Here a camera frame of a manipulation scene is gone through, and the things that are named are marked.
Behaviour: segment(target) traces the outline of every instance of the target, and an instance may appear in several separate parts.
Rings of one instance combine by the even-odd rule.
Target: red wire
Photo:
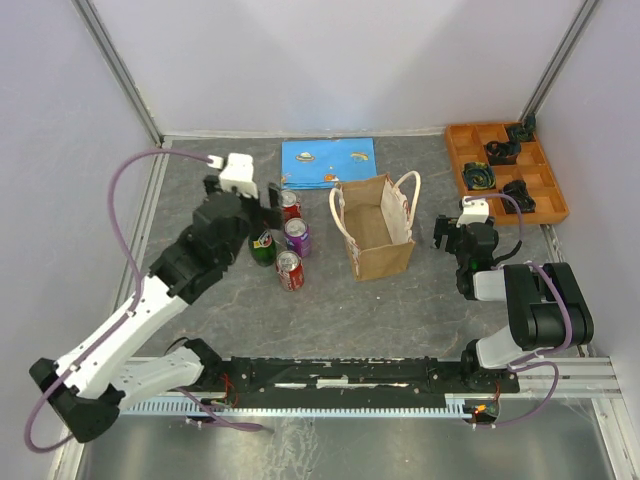
[[[231,408],[235,408],[236,405],[238,404],[238,401],[240,400],[240,395],[236,390],[236,386],[233,383],[231,383],[231,380],[229,380],[229,375],[227,375],[226,373],[222,375],[222,379],[224,380],[224,399],[225,400],[229,399],[229,387],[231,387],[235,393],[235,398],[233,400],[233,404],[231,405]]]

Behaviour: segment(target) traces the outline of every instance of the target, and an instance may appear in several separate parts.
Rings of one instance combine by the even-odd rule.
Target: bag handle
[[[413,202],[411,202],[411,211],[409,212],[409,228],[413,226],[413,219],[416,216],[416,207],[418,206],[418,197],[420,196],[420,185],[422,185],[420,174],[415,170],[411,170],[410,172],[407,172],[402,177],[400,177],[400,180],[398,180],[393,187],[394,190],[399,190],[402,182],[404,182],[411,175],[416,177],[416,191],[413,193]]]
[[[344,208],[344,195],[342,195],[342,190],[338,188],[332,188],[331,193],[329,194],[329,208],[331,209],[331,214],[333,215],[333,219],[336,222],[336,226],[340,229],[342,234],[349,240],[350,242],[356,243],[355,239],[349,235],[347,229],[344,226],[344,215],[342,218],[338,217],[338,212],[336,212],[336,192],[338,193],[339,201],[340,201],[340,212],[342,213],[342,209]]]

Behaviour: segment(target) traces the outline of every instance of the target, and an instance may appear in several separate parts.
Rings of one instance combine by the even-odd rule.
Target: brown paper bag
[[[399,187],[416,179],[411,209]],[[389,174],[339,184],[329,194],[329,207],[342,232],[356,280],[372,280],[404,272],[415,242],[411,227],[420,194],[420,175],[411,171],[393,184]],[[338,196],[340,215],[336,211]]]

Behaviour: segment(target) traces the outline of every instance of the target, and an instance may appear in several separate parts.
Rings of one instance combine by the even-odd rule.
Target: blue placemat
[[[282,143],[284,188],[332,188],[338,181],[366,180],[376,175],[372,138]]]

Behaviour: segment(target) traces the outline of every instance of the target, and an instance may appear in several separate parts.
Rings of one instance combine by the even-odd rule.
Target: orange sorting tray
[[[522,151],[516,159],[515,165],[492,166],[496,175],[496,187],[491,190],[469,190],[462,176],[464,164],[467,162],[489,163],[484,145],[497,140],[509,140],[505,127],[516,123],[477,123],[464,125],[449,125],[445,131],[447,149],[451,167],[456,178],[458,192],[465,195],[481,195],[483,193],[497,193],[512,180],[524,180],[527,183],[529,195],[536,201],[536,211],[525,213],[524,221],[529,224],[560,223],[569,215],[567,207],[556,177],[547,162],[540,141],[534,133],[533,142],[522,142]],[[488,200],[491,215],[496,219],[496,225],[517,225],[518,216],[506,213],[502,200],[491,198]]]

